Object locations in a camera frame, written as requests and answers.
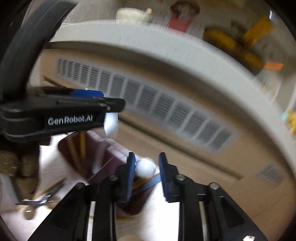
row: air vent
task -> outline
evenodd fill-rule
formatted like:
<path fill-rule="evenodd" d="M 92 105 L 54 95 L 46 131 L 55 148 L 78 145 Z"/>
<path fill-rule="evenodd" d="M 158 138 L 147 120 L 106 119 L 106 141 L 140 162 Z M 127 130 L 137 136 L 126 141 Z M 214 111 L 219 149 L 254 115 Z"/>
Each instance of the air vent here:
<path fill-rule="evenodd" d="M 136 82 L 134 80 L 128 81 L 126 85 L 126 92 L 124 93 L 123 98 L 129 105 L 132 105 L 135 102 L 140 85 L 141 84 L 139 82 Z"/>
<path fill-rule="evenodd" d="M 190 118 L 183 132 L 189 135 L 190 137 L 193 137 L 206 119 L 207 119 L 206 116 L 196 111 L 193 114 L 193 116 Z"/>
<path fill-rule="evenodd" d="M 68 78 L 72 78 L 73 65 L 74 65 L 74 62 L 73 61 L 69 61 L 69 63 L 68 63 L 68 70 L 67 70 L 67 77 Z"/>
<path fill-rule="evenodd" d="M 219 129 L 219 125 L 214 121 L 210 121 L 207 125 L 203 128 L 201 133 L 198 135 L 196 140 L 199 140 L 204 143 L 208 143 L 209 140 L 214 136 L 216 131 Z"/>
<path fill-rule="evenodd" d="M 62 63 L 62 75 L 66 75 L 67 73 L 67 63 L 68 61 L 64 59 Z"/>
<path fill-rule="evenodd" d="M 164 120 L 174 101 L 174 98 L 162 93 L 152 115 L 158 119 Z"/>
<path fill-rule="evenodd" d="M 81 68 L 81 64 L 80 63 L 75 63 L 75 65 L 74 65 L 74 75 L 73 75 L 73 80 L 74 81 L 77 81 L 79 79 L 80 68 Z"/>
<path fill-rule="evenodd" d="M 147 112 L 151 107 L 151 104 L 153 102 L 153 99 L 156 93 L 157 93 L 157 90 L 151 87 L 145 86 L 141 93 L 141 96 L 137 105 L 137 109 Z"/>
<path fill-rule="evenodd" d="M 81 77 L 80 77 L 80 83 L 86 84 L 87 82 L 87 76 L 89 74 L 89 65 L 83 65 L 81 70 Z"/>
<path fill-rule="evenodd" d="M 277 185 L 281 184 L 284 180 L 284 174 L 277 167 L 276 163 L 269 163 L 261 172 L 257 174 L 257 177 Z"/>
<path fill-rule="evenodd" d="M 108 71 L 103 70 L 101 73 L 99 91 L 102 91 L 104 94 L 107 93 L 109 82 L 110 82 L 110 76 L 111 76 L 111 73 Z"/>
<path fill-rule="evenodd" d="M 181 102 L 175 107 L 168 123 L 176 128 L 180 127 L 190 111 L 190 107 Z"/>
<path fill-rule="evenodd" d="M 119 98 L 125 77 L 115 74 L 112 81 L 110 96 Z"/>
<path fill-rule="evenodd" d="M 100 90 L 107 97 L 124 98 L 129 110 L 145 114 L 195 145 L 219 151 L 236 137 L 229 126 L 192 100 L 141 77 L 67 58 L 57 59 L 57 76 L 81 88 Z"/>
<path fill-rule="evenodd" d="M 228 140 L 231 133 L 227 130 L 222 130 L 220 133 L 212 140 L 210 146 L 216 150 L 220 149 L 222 145 Z"/>
<path fill-rule="evenodd" d="M 58 61 L 57 61 L 57 74 L 60 74 L 61 73 L 61 70 L 62 70 L 62 62 L 63 62 L 63 60 L 61 58 L 59 58 Z"/>
<path fill-rule="evenodd" d="M 98 83 L 99 71 L 100 70 L 98 68 L 95 68 L 95 67 L 91 68 L 91 73 L 89 76 L 89 87 L 90 88 L 96 89 L 96 85 Z"/>

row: ping pong ball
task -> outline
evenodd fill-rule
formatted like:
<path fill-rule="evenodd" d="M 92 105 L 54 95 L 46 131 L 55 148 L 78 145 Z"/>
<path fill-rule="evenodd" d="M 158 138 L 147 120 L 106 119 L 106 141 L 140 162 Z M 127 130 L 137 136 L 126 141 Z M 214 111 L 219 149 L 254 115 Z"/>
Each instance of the ping pong ball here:
<path fill-rule="evenodd" d="M 140 178 L 150 178 L 156 170 L 155 162 L 148 157 L 140 158 L 136 163 L 136 175 Z"/>

